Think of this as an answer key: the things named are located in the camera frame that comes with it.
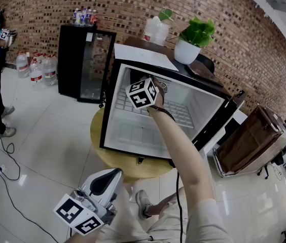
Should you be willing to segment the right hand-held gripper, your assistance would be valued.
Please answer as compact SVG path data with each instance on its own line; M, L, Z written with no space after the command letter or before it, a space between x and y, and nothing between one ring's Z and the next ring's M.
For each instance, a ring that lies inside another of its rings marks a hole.
M127 86L125 91L135 109L154 105L158 95L158 88L150 77Z

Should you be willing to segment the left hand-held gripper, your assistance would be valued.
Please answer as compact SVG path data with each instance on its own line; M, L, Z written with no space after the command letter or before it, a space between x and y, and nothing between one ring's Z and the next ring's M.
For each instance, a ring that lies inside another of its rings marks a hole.
M123 184L123 171L106 169L90 175L71 194L65 194L53 212L80 235L88 235L110 225L117 210L111 203L119 194ZM97 202L90 194L100 195Z

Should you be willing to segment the person's right hand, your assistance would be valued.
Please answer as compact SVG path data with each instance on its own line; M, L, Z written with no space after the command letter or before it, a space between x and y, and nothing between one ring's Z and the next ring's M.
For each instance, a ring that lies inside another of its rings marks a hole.
M156 79L149 83L148 91L155 104L149 106L149 108L164 108L164 91L161 83Z

